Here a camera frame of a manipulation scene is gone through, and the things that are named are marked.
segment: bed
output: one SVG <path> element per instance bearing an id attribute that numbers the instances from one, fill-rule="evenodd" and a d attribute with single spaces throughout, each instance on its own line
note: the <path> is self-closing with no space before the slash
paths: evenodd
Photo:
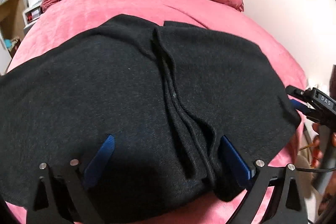
<path id="1" fill-rule="evenodd" d="M 44 13 L 22 41 L 9 71 L 111 17 L 127 14 L 159 25 L 167 20 L 185 22 L 248 39 L 259 45 L 285 86 L 305 88 L 301 67 L 280 43 L 244 15 L 242 0 L 43 0 L 42 8 Z M 301 124 L 270 165 L 285 166 L 295 161 L 302 129 Z M 225 203 L 208 193 L 173 212 L 138 223 L 226 223 L 244 194 Z M 253 223 L 261 220 L 271 194 L 269 188 Z M 8 206 L 21 223 L 26 223 L 24 208 Z"/>

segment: black cable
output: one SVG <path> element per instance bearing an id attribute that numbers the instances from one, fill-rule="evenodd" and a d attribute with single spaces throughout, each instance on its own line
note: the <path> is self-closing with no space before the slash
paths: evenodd
<path id="1" fill-rule="evenodd" d="M 328 173 L 328 172 L 336 171 L 336 167 L 328 168 L 328 169 L 296 168 L 296 170 L 300 172 L 309 172 L 309 173 Z"/>

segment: blue gripper pad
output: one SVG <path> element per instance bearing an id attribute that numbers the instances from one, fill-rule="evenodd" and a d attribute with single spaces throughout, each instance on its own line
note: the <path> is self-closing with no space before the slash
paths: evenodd
<path id="1" fill-rule="evenodd" d="M 238 185 L 247 188 L 250 185 L 250 179 L 255 175 L 255 169 L 246 164 L 226 136 L 221 137 L 219 149 L 221 159 L 230 168 Z"/>
<path id="2" fill-rule="evenodd" d="M 83 187 L 85 189 L 94 187 L 98 183 L 98 180 L 114 152 L 114 148 L 114 137 L 109 135 L 84 170 Z"/>

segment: rolled pink comforter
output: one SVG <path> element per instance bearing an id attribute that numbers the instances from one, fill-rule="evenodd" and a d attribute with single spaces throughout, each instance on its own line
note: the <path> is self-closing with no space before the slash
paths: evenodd
<path id="1" fill-rule="evenodd" d="M 28 32 L 14 56 L 9 70 L 59 46 L 71 37 L 97 27 L 119 14 L 141 17 L 159 25 L 166 20 L 185 22 L 203 28 L 238 35 L 258 44 L 284 85 L 305 88 L 305 74 L 286 49 L 240 11 L 242 0 L 44 0 L 46 11 Z M 296 135 L 272 160 L 272 166 L 293 163 L 297 154 Z M 241 202 L 245 192 L 232 202 L 222 202 L 213 193 L 190 202 L 173 212 L 142 221 L 142 224 L 225 224 Z M 268 189 L 253 221 L 258 223 L 268 205 L 272 189 Z M 21 223 L 25 223 L 26 210 L 9 205 Z"/>

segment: pink blanket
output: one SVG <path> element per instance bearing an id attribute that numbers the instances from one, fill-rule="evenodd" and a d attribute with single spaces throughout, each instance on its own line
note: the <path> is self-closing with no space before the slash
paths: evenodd
<path id="1" fill-rule="evenodd" d="M 128 14 L 159 25 L 165 20 L 186 22 L 251 40 L 266 54 L 284 85 L 305 88 L 306 78 L 301 67 L 271 35 L 239 12 L 242 10 L 241 0 L 44 0 L 43 8 L 46 12 L 22 41 L 9 70 L 111 17 Z M 301 134 L 302 125 L 273 159 L 272 166 L 285 166 L 295 160 Z M 139 223 L 224 224 L 244 194 L 225 203 L 208 193 L 176 211 Z M 269 189 L 253 223 L 261 220 L 271 194 L 272 189 Z M 21 223 L 25 223 L 25 209 L 13 205 L 10 208 Z"/>

